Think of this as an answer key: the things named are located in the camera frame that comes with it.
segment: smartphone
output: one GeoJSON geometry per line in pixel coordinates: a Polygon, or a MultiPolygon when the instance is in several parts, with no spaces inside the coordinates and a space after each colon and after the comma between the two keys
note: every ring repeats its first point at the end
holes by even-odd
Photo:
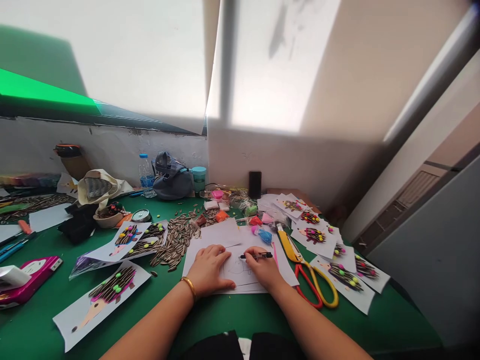
{"type": "Polygon", "coordinates": [[[251,199],[260,199],[262,196],[261,171],[250,171],[248,175],[248,196],[251,199]]]}

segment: hand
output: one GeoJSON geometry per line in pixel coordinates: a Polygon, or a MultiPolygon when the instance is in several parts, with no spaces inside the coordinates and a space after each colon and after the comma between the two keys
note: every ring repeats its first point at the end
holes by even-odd
{"type": "Polygon", "coordinates": [[[258,255],[259,253],[266,253],[263,247],[252,246],[245,250],[246,263],[255,274],[258,282],[271,293],[275,287],[280,287],[286,284],[282,275],[280,275],[279,268],[275,259],[260,257],[257,260],[252,255],[258,255]]]}
{"type": "Polygon", "coordinates": [[[197,298],[206,297],[217,290],[235,289],[232,280],[220,278],[220,267],[230,255],[232,253],[225,251],[222,245],[210,245],[198,251],[187,274],[195,287],[197,298]]]}

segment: black cloth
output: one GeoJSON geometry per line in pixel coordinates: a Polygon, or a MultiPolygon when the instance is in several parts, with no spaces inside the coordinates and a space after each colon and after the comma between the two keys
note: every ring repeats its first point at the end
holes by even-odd
{"type": "MultiPolygon", "coordinates": [[[[243,358],[239,338],[234,330],[207,337],[180,356],[181,360],[243,360],[243,358]]],[[[259,332],[253,334],[250,348],[250,360],[258,359],[303,360],[306,357],[296,342],[269,332],[259,332]]]]}

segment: marker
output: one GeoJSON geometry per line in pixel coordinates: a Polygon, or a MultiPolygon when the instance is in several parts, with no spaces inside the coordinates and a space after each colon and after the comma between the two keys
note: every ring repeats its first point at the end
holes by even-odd
{"type": "MultiPolygon", "coordinates": [[[[258,255],[252,255],[252,258],[254,259],[260,259],[260,258],[273,258],[274,256],[272,255],[271,252],[259,252],[258,255]]],[[[245,255],[240,255],[240,259],[246,259],[245,255]]]]}

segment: plastic bottle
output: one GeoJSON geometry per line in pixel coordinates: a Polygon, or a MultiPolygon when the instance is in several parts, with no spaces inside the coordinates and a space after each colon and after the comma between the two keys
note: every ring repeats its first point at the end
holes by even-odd
{"type": "Polygon", "coordinates": [[[149,156],[147,154],[140,154],[140,165],[138,172],[140,174],[140,183],[143,188],[143,196],[146,198],[156,197],[154,189],[155,174],[152,171],[152,166],[149,163],[149,156]]]}

